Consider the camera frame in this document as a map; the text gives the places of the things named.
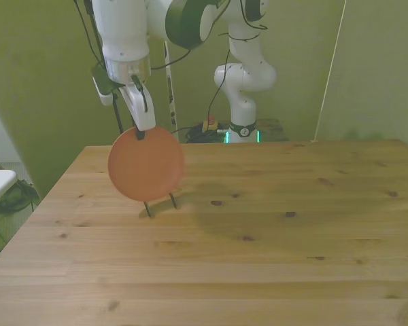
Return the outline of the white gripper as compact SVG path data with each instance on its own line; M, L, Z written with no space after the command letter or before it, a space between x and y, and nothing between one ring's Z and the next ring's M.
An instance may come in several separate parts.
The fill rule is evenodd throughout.
M141 141L146 136L144 131L153 129L156 126L152 97L137 75L131 76L131 83L121 87L120 93L136 125L136 139Z

